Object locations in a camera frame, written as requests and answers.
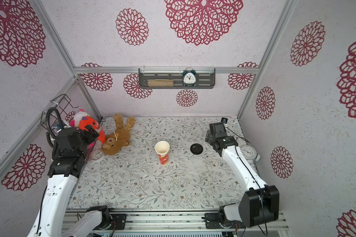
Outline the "black plastic cup lid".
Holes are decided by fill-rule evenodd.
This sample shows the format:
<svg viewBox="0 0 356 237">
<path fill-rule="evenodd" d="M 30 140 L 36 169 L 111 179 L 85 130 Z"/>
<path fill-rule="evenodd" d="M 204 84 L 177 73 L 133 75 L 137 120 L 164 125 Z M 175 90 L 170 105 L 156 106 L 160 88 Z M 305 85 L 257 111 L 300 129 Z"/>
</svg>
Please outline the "black plastic cup lid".
<svg viewBox="0 0 356 237">
<path fill-rule="evenodd" d="M 203 146 L 198 144 L 198 143 L 194 143 L 191 145 L 190 147 L 190 151 L 194 154 L 194 155 L 200 155 L 203 153 Z"/>
</svg>

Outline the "red white paper cup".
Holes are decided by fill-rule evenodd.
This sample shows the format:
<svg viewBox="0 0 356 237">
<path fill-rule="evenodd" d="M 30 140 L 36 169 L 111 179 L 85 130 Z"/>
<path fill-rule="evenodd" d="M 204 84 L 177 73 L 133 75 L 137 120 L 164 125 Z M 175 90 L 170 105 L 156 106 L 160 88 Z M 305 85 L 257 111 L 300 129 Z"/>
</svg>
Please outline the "red white paper cup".
<svg viewBox="0 0 356 237">
<path fill-rule="evenodd" d="M 159 141 L 155 144 L 155 152 L 158 155 L 161 165 L 166 165 L 169 161 L 170 144 L 167 141 Z"/>
</svg>

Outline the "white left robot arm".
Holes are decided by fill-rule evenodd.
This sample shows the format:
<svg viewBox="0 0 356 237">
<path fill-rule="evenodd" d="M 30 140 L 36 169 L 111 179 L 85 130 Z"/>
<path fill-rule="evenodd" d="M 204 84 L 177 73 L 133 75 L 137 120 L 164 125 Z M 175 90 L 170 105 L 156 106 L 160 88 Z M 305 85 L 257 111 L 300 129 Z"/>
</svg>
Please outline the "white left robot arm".
<svg viewBox="0 0 356 237">
<path fill-rule="evenodd" d="M 88 146 L 99 138 L 91 125 L 84 130 L 76 127 L 62 129 L 58 134 L 48 128 L 48 143 L 53 147 L 52 164 L 48 171 L 40 211 L 29 232 L 30 237 L 85 237 L 95 228 L 110 226 L 110 214 L 106 206 L 91 207 L 87 213 L 65 233 L 63 218 L 85 167 Z"/>
</svg>

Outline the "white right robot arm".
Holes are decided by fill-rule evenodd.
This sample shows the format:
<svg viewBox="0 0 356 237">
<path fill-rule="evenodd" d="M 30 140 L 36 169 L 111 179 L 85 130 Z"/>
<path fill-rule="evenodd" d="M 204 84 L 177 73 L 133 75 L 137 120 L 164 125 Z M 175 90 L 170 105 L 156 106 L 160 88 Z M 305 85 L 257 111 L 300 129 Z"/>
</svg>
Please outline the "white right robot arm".
<svg viewBox="0 0 356 237">
<path fill-rule="evenodd" d="M 269 186 L 247 162 L 241 148 L 232 136 L 225 132 L 217 135 L 207 130 L 205 141 L 228 163 L 239 179 L 244 192 L 240 202 L 221 206 L 219 224 L 230 227 L 240 222 L 243 227 L 254 227 L 279 218 L 280 193 L 276 186 Z"/>
</svg>

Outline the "orange red plush toy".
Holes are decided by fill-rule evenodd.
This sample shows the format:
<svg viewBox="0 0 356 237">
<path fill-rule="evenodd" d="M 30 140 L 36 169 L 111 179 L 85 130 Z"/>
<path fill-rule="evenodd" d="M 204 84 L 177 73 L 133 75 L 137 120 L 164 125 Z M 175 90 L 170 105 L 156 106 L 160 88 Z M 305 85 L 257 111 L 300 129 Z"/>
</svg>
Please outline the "orange red plush toy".
<svg viewBox="0 0 356 237">
<path fill-rule="evenodd" d="M 86 130 L 87 125 L 90 125 L 96 132 L 98 132 L 98 140 L 103 144 L 105 142 L 104 131 L 101 128 L 101 125 L 87 112 L 81 109 L 79 112 L 74 114 L 72 120 L 70 121 L 70 126 L 78 127 L 82 130 Z"/>
</svg>

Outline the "clear round tape roll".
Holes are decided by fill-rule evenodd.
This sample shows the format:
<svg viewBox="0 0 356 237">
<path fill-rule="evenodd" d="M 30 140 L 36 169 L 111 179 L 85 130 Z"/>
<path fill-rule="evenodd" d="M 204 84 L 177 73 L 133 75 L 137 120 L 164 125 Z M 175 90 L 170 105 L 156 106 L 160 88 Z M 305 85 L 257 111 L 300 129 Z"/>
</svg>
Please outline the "clear round tape roll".
<svg viewBox="0 0 356 237">
<path fill-rule="evenodd" d="M 95 149 L 90 153 L 90 160 L 98 161 L 103 157 L 104 153 L 100 149 Z"/>
</svg>

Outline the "brown teddy bear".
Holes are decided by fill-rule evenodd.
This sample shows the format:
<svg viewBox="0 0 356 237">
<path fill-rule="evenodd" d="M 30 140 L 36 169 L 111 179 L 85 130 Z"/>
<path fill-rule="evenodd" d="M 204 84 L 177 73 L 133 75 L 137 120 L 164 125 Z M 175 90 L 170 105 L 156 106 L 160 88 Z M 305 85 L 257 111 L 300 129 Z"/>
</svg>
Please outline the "brown teddy bear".
<svg viewBox="0 0 356 237">
<path fill-rule="evenodd" d="M 106 135 L 106 141 L 102 145 L 104 154 L 114 156 L 124 147 L 129 146 L 131 139 L 131 130 L 136 123 L 135 117 L 129 117 L 124 124 L 123 117 L 120 114 L 113 116 L 116 129 L 112 134 Z"/>
</svg>

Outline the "white alarm clock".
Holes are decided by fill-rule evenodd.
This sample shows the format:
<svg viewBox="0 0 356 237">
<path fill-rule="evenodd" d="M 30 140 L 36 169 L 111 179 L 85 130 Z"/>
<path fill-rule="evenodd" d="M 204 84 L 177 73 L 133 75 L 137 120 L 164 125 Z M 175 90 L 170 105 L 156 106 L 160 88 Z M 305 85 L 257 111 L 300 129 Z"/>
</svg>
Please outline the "white alarm clock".
<svg viewBox="0 0 356 237">
<path fill-rule="evenodd" d="M 246 159 L 249 164 L 254 164 L 258 162 L 261 156 L 257 153 L 255 148 L 249 145 L 243 145 L 240 147 L 242 156 Z"/>
</svg>

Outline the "teal alarm clock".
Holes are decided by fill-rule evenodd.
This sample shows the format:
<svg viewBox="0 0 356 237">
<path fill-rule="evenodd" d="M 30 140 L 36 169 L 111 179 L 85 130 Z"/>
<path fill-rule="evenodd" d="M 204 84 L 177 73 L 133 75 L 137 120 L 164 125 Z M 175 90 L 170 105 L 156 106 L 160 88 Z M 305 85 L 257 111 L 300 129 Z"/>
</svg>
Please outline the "teal alarm clock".
<svg viewBox="0 0 356 237">
<path fill-rule="evenodd" d="M 197 77 L 194 70 L 185 70 L 183 72 L 183 85 L 184 87 L 196 86 Z"/>
</svg>

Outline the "grey wall shelf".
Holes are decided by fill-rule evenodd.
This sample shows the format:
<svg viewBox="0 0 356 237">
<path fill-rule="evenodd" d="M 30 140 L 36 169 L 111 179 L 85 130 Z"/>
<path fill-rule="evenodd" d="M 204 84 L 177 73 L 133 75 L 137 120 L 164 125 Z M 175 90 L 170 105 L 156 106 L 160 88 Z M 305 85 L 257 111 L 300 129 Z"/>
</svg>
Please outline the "grey wall shelf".
<svg viewBox="0 0 356 237">
<path fill-rule="evenodd" d="M 193 87 L 184 87 L 183 72 L 194 70 L 196 72 L 197 83 Z M 173 87 L 149 87 L 148 80 L 168 79 L 174 81 Z M 141 68 L 138 70 L 138 84 L 142 89 L 212 89 L 216 83 L 216 70 L 214 68 L 205 69 L 177 69 L 177 70 L 157 70 Z"/>
</svg>

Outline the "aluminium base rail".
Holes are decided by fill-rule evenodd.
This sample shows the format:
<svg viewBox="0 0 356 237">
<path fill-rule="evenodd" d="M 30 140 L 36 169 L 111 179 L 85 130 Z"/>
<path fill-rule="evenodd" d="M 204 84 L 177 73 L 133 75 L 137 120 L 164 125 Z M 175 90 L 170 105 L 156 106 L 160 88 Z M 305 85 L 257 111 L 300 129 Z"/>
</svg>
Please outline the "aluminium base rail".
<svg viewBox="0 0 356 237">
<path fill-rule="evenodd" d="M 126 215 L 124 230 L 120 232 L 173 232 L 173 231 L 227 231 L 227 229 L 206 229 L 205 214 L 218 214 L 217 209 L 110 209 L 110 213 L 116 216 L 120 214 Z M 67 210 L 63 218 L 62 232 L 67 231 L 70 227 L 78 222 L 78 218 L 84 216 L 83 209 Z M 267 224 L 267 230 L 270 232 L 289 231 L 288 224 L 282 213 L 279 211 L 277 221 Z"/>
</svg>

